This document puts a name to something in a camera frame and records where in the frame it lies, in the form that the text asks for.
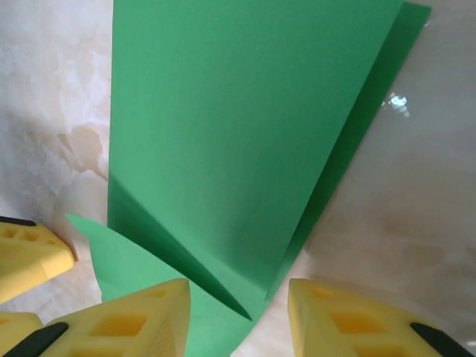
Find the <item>marble surface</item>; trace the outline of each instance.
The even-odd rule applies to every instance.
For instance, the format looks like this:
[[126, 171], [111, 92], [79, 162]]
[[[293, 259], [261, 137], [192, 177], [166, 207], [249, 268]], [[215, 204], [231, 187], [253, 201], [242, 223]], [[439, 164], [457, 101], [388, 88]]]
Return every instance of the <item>marble surface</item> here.
[[[439, 323], [476, 351], [476, 2], [434, 12], [289, 277]], [[0, 0], [0, 214], [44, 222], [78, 264], [0, 309], [49, 321], [100, 301], [87, 239], [106, 221], [112, 0]], [[293, 356], [287, 281], [235, 357]]]

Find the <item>white marble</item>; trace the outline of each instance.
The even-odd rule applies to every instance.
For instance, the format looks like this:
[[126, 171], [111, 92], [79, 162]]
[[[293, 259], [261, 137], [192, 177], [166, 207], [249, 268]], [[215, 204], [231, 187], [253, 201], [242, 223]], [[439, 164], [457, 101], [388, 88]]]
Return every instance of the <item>white marble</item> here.
[[[471, 346], [476, 2], [426, 2], [434, 12], [289, 277], [380, 298]], [[46, 223], [79, 258], [0, 309], [47, 321], [100, 299], [87, 239], [62, 214], [106, 220], [111, 23], [112, 0], [0, 0], [0, 214]], [[286, 284], [235, 357], [293, 356]]]

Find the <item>beige marble pattern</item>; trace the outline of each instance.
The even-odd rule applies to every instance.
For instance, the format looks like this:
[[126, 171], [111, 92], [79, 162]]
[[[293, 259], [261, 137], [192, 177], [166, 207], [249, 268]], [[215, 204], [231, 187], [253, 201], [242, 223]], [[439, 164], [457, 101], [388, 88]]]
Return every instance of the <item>beige marble pattern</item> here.
[[[425, 2], [393, 96], [289, 277], [422, 314], [476, 351], [476, 2]], [[49, 321], [100, 301], [63, 214], [106, 221], [111, 23], [112, 0], [0, 0], [0, 214], [44, 222], [78, 257], [0, 309]], [[286, 287], [234, 357], [293, 356]]]

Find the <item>green paper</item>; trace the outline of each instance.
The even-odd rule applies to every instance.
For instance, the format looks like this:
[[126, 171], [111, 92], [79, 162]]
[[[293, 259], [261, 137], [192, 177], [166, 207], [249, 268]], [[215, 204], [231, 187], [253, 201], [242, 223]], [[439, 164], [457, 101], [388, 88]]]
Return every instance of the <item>green paper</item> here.
[[255, 318], [401, 3], [116, 1], [108, 226]]
[[[378, 111], [399, 67], [425, 24], [429, 12], [428, 7], [415, 4], [405, 3], [402, 6], [315, 186], [275, 278], [272, 293], [268, 294], [267, 299], [262, 299], [260, 291], [254, 290], [245, 294], [245, 298], [242, 297], [243, 305], [249, 306], [252, 321], [243, 317], [244, 314], [239, 307], [234, 305], [237, 300], [233, 302], [234, 295], [230, 299], [227, 290], [222, 289], [223, 286], [214, 280], [213, 274], [200, 265], [184, 246], [178, 246], [164, 228], [123, 191], [116, 191], [119, 192], [117, 196], [114, 194], [109, 196], [109, 209], [113, 205], [116, 214], [120, 213], [123, 220], [121, 227], [126, 232], [123, 232], [125, 237], [86, 219], [70, 217], [90, 239], [91, 256], [103, 300], [108, 301], [156, 283], [183, 277], [183, 274], [172, 268], [178, 266], [179, 270], [187, 272], [186, 277], [192, 279], [192, 318], [187, 340], [187, 356], [229, 356], [262, 315], [274, 294], [275, 287], [279, 286], [302, 248]], [[117, 182], [113, 185], [116, 187], [115, 190], [123, 189]], [[147, 250], [130, 241], [137, 240], [137, 236], [143, 237], [141, 241]], [[163, 251], [157, 249], [154, 237], [166, 242], [162, 245]], [[242, 288], [250, 289], [250, 286], [253, 284], [246, 283]]]

